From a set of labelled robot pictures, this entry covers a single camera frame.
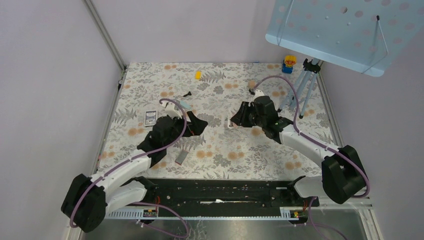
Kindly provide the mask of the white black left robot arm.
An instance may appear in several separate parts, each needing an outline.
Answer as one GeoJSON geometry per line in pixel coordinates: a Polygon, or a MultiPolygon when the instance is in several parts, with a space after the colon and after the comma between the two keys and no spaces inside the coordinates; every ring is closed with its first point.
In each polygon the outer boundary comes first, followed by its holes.
{"type": "Polygon", "coordinates": [[[132,154],[103,173],[79,174],[72,180],[60,208],[71,228],[91,232],[110,212],[140,204],[147,194],[147,185],[133,177],[159,163],[179,139],[200,136],[208,126],[192,111],[185,112],[178,100],[162,98],[159,104],[166,115],[156,120],[132,154]]]}

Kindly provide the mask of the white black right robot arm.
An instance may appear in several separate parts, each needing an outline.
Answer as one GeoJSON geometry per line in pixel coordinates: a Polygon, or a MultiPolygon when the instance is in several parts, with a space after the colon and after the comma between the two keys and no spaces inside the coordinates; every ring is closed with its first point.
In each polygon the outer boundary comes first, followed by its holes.
{"type": "Polygon", "coordinates": [[[300,152],[320,166],[320,176],[303,176],[293,182],[294,190],[302,198],[326,195],[343,204],[366,187],[364,168],[352,146],[338,147],[305,137],[292,120],[279,116],[274,102],[261,90],[255,91],[252,102],[243,101],[229,121],[238,127],[260,127],[269,139],[300,152]]]}

